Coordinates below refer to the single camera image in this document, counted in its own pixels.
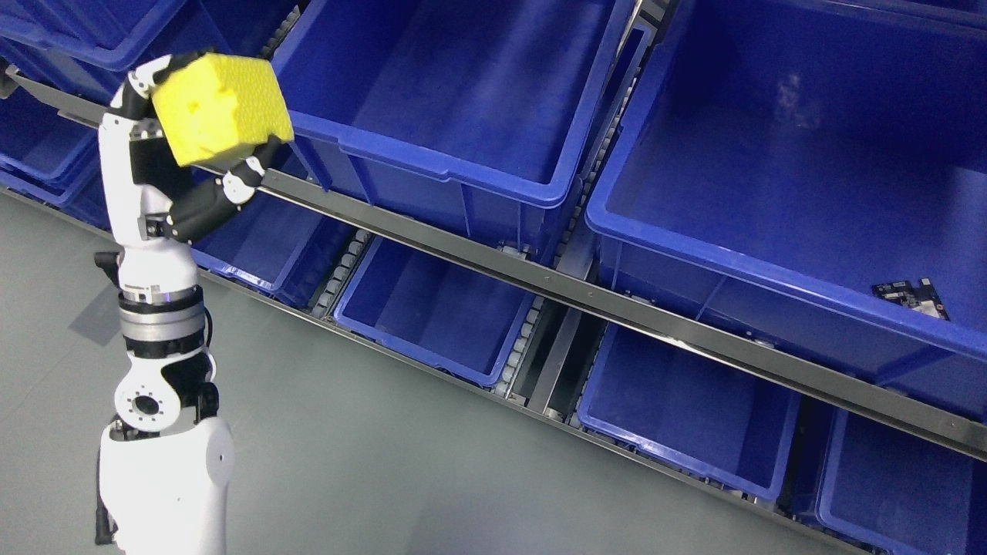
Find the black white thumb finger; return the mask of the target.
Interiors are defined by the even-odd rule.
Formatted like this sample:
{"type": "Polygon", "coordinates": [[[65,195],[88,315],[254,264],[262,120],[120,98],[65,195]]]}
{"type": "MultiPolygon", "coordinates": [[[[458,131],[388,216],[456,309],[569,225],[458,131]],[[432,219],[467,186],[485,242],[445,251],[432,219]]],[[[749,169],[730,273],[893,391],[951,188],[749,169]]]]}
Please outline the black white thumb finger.
{"type": "Polygon", "coordinates": [[[253,200],[283,143],[276,136],[254,148],[222,176],[205,180],[173,201],[165,212],[142,217],[140,229],[148,238],[166,237],[194,244],[239,214],[253,200]]]}

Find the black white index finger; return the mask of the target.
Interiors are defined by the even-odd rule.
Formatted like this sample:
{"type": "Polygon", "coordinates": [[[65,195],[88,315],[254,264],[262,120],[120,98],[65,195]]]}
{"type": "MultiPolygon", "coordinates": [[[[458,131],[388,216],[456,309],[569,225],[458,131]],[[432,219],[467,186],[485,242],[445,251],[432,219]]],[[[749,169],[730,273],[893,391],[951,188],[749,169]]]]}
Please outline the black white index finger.
{"type": "Polygon", "coordinates": [[[158,119],[154,119],[154,117],[131,119],[125,116],[103,117],[103,139],[112,141],[167,140],[158,119]]]}

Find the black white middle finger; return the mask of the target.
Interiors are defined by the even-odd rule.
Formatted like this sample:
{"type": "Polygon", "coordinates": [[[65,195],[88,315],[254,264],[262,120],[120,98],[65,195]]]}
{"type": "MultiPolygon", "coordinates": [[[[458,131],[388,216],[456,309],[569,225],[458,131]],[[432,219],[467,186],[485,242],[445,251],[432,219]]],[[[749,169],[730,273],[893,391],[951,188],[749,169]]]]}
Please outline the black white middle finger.
{"type": "Polygon", "coordinates": [[[155,117],[151,99],[154,91],[155,83],[152,78],[128,73],[110,101],[110,115],[134,122],[155,117]]]}

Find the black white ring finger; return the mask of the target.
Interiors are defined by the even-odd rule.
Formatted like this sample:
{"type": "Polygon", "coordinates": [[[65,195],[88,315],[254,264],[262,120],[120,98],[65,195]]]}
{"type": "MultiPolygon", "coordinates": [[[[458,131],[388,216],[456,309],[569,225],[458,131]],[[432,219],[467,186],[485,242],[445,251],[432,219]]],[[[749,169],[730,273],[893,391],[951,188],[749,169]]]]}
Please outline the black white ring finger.
{"type": "Polygon", "coordinates": [[[170,75],[212,52],[166,54],[137,66],[127,74],[127,85],[137,93],[154,93],[170,75]]]}

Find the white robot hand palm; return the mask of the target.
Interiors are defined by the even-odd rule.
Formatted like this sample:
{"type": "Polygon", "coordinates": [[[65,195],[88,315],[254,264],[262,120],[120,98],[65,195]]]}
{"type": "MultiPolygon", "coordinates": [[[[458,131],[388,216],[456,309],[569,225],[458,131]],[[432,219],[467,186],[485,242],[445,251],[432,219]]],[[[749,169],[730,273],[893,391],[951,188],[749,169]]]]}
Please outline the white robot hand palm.
{"type": "Polygon", "coordinates": [[[200,271],[190,246],[166,237],[148,238],[140,229],[142,217],[167,211],[191,186],[190,171],[177,165],[168,140],[104,140],[103,117],[99,161],[110,231],[121,249],[117,288],[132,302],[201,303],[200,271]]]}

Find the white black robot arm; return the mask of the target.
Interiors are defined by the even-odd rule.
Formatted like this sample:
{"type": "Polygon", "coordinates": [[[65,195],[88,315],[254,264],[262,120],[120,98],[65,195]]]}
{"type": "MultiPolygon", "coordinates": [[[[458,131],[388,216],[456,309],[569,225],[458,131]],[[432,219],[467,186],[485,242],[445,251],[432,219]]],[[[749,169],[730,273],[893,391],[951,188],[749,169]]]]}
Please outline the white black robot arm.
{"type": "Polygon", "coordinates": [[[130,70],[98,127],[130,367],[96,465],[96,541],[126,554],[224,554],[235,463],[211,314],[191,246],[254,199],[294,131],[267,59],[166,54],[130,70]]]}

